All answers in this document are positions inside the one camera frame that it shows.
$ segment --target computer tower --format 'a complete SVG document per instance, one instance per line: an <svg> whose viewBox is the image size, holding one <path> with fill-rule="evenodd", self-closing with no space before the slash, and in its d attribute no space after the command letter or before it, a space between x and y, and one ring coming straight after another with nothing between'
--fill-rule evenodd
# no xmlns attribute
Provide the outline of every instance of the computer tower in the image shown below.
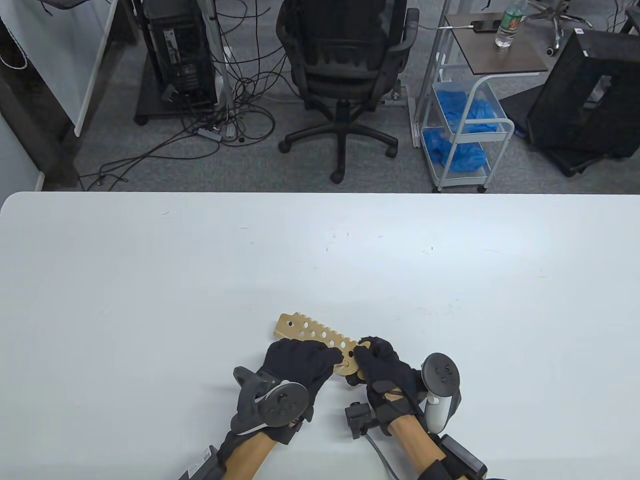
<svg viewBox="0 0 640 480"><path fill-rule="evenodd" d="M527 125L544 152L633 155L640 148L640 37L575 29Z"/></svg>
<svg viewBox="0 0 640 480"><path fill-rule="evenodd" d="M202 12L196 0L145 0L144 16L162 78L161 89L173 87L191 106L215 104L212 57Z"/></svg>

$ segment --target caster wheel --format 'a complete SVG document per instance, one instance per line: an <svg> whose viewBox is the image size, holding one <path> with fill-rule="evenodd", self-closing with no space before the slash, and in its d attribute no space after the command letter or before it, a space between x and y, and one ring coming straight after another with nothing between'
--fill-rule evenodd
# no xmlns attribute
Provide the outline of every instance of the caster wheel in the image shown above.
<svg viewBox="0 0 640 480"><path fill-rule="evenodd" d="M329 175L329 179L336 185L342 183L344 180L344 170L334 170L333 173Z"/></svg>
<svg viewBox="0 0 640 480"><path fill-rule="evenodd" d="M396 155L398 155L398 146L397 145L390 145L387 148L387 151L385 152L385 155L389 158L396 158Z"/></svg>
<svg viewBox="0 0 640 480"><path fill-rule="evenodd" d="M278 150L281 154L288 154L291 151L291 144L287 143L285 140L282 140L278 144Z"/></svg>
<svg viewBox="0 0 640 480"><path fill-rule="evenodd" d="M141 127L144 127L149 123L149 117L144 115L136 115L135 117L133 117L133 121Z"/></svg>

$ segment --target chair backrest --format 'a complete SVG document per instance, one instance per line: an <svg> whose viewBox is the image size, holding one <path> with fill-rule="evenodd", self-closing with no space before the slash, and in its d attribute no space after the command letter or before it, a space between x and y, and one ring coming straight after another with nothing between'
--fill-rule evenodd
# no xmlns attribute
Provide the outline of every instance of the chair backrest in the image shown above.
<svg viewBox="0 0 640 480"><path fill-rule="evenodd" d="M406 0L285 1L309 74L375 78L387 49L402 40Z"/></svg>

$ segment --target gray carpet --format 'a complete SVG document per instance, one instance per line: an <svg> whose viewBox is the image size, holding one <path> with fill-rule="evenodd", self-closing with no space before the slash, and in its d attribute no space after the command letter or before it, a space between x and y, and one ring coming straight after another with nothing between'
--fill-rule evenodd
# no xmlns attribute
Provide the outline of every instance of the gray carpet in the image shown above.
<svg viewBox="0 0 640 480"><path fill-rule="evenodd" d="M409 0L410 6L420 8L420 23L435 25L440 0ZM476 0L474 12L486 2ZM253 12L253 3L248 2ZM504 9L506 0L493 0L486 11ZM238 0L217 0L221 13L241 15L244 6ZM280 46L275 36L275 21L280 0L260 0L258 10L271 7L259 19L258 35L262 54ZM573 0L572 12L589 19L598 29L606 27L606 17L614 10L614 0ZM238 20L224 19L228 29ZM238 60L256 55L255 24L246 20L229 34L228 39ZM544 55L552 30L544 20L531 22L519 35L527 35L537 51L551 67L554 59ZM403 84L418 92L424 67L433 41L433 33L420 31L413 47L409 65L402 74ZM262 62L262 69L271 68L281 55ZM91 173L107 161L132 157L167 140L180 130L180 122L155 120L144 127L133 123L145 47L128 47L113 71L104 95L83 133L81 148L76 156L79 172ZM255 73L256 65L244 65L243 73ZM546 75L516 80L494 80L492 86L499 98L541 84ZM318 112L305 111L283 81L269 91L269 99L260 105L269 109L276 119L275 132L268 139L243 148L222 146L217 153L201 160L147 159L132 169L128 182L119 183L116 191L304 191L304 192L398 192L425 193L433 188L421 149L413 148L405 108L384 107L365 114L363 123L399 138L396 159L385 157L385 147L367 138L348 139L347 174L344 182L333 185L329 174L335 168L336 141L334 137L316 138L297 143L291 153L282 155L277 143L285 134L311 126L323 118ZM257 116L246 117L252 136L266 132L268 125ZM213 151L215 144L202 138L190 138L170 145L158 152L163 156L193 157ZM111 184L95 190L105 190ZM475 192L473 187L446 189L448 192ZM489 192L494 193L640 193L640 156L618 162L605 160L589 167L582 175L567 179L541 154L522 140L511 141L500 170Z"/></svg>

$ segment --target wall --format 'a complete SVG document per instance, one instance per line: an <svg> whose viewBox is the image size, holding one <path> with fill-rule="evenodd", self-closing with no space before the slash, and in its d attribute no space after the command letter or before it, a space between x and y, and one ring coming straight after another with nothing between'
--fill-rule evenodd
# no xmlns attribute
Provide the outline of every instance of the wall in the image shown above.
<svg viewBox="0 0 640 480"><path fill-rule="evenodd" d="M76 126L80 136L116 0L85 2L71 10L37 0L0 0L0 18Z"/></svg>
<svg viewBox="0 0 640 480"><path fill-rule="evenodd" d="M0 115L0 206L17 191L33 191L40 172Z"/></svg>

